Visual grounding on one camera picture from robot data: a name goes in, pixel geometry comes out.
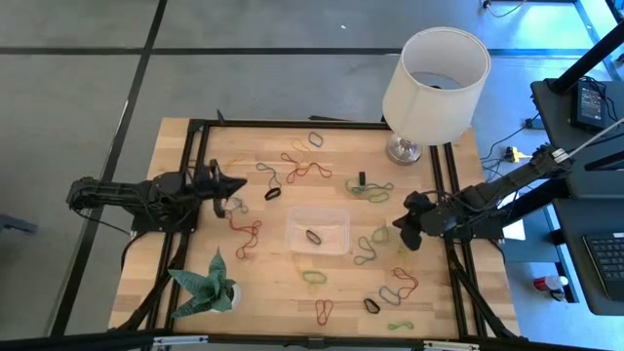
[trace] black desk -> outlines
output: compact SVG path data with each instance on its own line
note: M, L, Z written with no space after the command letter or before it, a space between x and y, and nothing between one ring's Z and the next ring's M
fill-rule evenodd
M617 115L624 116L624 103L618 102L624 100L621 97L624 89L621 86L616 87L617 83L604 83L606 94L615 101ZM569 124L571 94L564 96L553 94L546 82L533 82L531 89L551 143L570 150L592 136ZM591 161L621 151L623 145L622 138L614 139L586 148L574 155L576 162L572 172L566 178L565 185L558 187L566 188L565 195L569 199L553 200L553 207L561 227L561 237L569 249L587 304L593 313L599 315L623 316L624 302L613 301L606 297L582 236L624 232L624 172L586 172L584 167ZM554 180L547 183L557 184ZM532 195L527 197L529 202L538 199L541 200L540 205L544 205L546 200L550 201L544 199L548 198L548 195L531 194L533 192L527 194Z
M589 309L598 315L624 315L624 302L606 297L582 239L587 234L624 231L624 201L557 199L553 207Z
M606 95L615 102L615 111L620 118L624 116L624 89L619 82L604 82ZM533 82L530 85L537 109L542 116L544 128L551 143L564 150L570 150L587 141L592 134L573 128L569 122L572 108L572 95L563 96L552 93L546 82ZM621 133L623 128L615 128ZM574 155L572 173L567 178L570 194L578 198L624 199L624 172L586 172L584 167L591 161L608 156L624 148L624 137L600 145L585 148Z

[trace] plant pot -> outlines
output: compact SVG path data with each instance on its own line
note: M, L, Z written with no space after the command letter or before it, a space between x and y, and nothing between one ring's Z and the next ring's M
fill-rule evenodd
M221 312L221 311L217 311L215 309L211 309L209 312L213 312L213 313L227 313L232 311L234 308L236 308L236 306L238 306L239 303L241 303L241 286L238 285L238 283L234 284L232 286L232 291L234 292L234 296L232 297L232 309L229 311L225 311L225 312Z

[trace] table lamp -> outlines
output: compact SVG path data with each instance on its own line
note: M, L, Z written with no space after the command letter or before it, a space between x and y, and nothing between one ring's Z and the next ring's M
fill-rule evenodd
M394 131L388 157L409 165L420 158L422 145L461 137L490 67L486 46L463 30L436 27L412 36L383 97L383 116Z

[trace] potted plant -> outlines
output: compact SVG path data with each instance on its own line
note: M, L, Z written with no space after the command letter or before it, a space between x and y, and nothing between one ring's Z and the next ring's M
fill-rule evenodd
M226 312L236 307L241 300L239 285L225 278L225 262L218 248L208 269L208 276L177 269L170 269L169 274L193 295L172 314L174 318L205 311Z

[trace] keyboard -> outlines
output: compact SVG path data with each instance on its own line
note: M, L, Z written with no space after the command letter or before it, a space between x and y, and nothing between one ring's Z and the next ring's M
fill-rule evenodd
M583 237L608 298L624 301L624 233Z

